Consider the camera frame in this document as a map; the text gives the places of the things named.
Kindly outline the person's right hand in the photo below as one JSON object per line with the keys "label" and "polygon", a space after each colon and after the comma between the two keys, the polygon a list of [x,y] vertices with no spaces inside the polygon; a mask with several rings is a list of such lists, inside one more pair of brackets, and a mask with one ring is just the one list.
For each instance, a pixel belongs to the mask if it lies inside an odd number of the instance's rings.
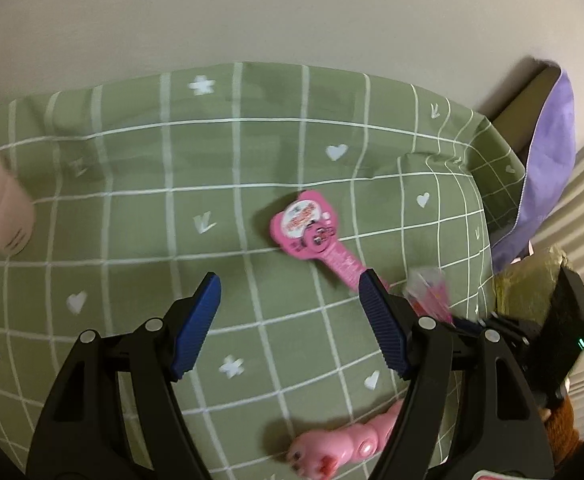
{"label": "person's right hand", "polygon": [[548,408],[539,408],[538,412],[542,422],[547,422],[551,417],[551,411]]}

